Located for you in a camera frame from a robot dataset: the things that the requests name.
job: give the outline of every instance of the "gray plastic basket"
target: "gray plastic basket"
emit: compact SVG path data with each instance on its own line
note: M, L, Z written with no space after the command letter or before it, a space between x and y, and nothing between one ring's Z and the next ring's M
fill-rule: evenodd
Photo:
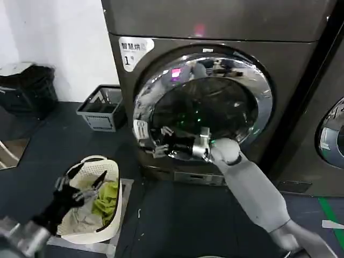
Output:
M95 131L115 132L125 120L120 86L99 85L76 113Z

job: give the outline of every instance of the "floor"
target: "floor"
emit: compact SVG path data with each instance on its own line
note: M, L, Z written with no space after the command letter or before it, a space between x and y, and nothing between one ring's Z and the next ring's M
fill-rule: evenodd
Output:
M85 156L100 154L118 163L122 177L135 180L117 257L271 257L262 254L269 239L247 222L226 189L144 180L134 158L130 130L93 132L75 114L78 105L61 103L44 121L16 119L0 110L2 140L31 137L19 166L0 171L0 217L9 215L26 222L51 201L58 176ZM285 199L295 222L319 233L339 257L344 257L334 231L321 228L321 221L327 218L317 198L285 195ZM328 202L338 222L344 224L344 200L329 198ZM229 231L235 231L236 237L231 239ZM247 246L254 246L251 253ZM55 246L46 248L46 256L105 257Z

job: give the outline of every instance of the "white laundry basket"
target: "white laundry basket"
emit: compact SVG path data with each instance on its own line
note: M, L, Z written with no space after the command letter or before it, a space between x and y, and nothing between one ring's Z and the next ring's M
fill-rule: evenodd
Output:
M70 186L80 189L79 184L81 184L82 181L94 181L105 170L107 170L105 181L118 180L117 204L110 223L90 233L73 232L73 229L70 226L71 213L73 210L70 210L63 218L61 225L58 226L58 235L69 242L77 244L90 244L106 241L111 239L117 233L120 224L122 210L122 183L119 176L118 166L113 160L108 160L107 158L99 155L86 157L80 163L84 163L84 166L69 182Z

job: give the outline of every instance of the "green floor marking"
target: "green floor marking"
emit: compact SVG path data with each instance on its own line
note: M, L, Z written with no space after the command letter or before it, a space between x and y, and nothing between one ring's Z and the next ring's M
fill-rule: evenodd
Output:
M335 216L335 214L334 214L332 208L330 207L330 205L328 204L327 200L325 198L320 197L320 198L318 198L318 201L319 201L320 206L321 206L322 210L324 211L327 219L338 223L337 217ZM338 239L340 246L344 250L344 231L343 230L337 230L337 229L333 229L333 231L334 231L335 236Z

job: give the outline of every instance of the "front-load washing machine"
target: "front-load washing machine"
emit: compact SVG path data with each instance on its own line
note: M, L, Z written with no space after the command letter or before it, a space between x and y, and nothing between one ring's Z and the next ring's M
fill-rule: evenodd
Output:
M163 127L209 127L259 162L335 1L103 0L120 86L143 171L222 185L211 164L155 159Z
M314 80L271 179L281 191L311 196L344 196L344 31Z

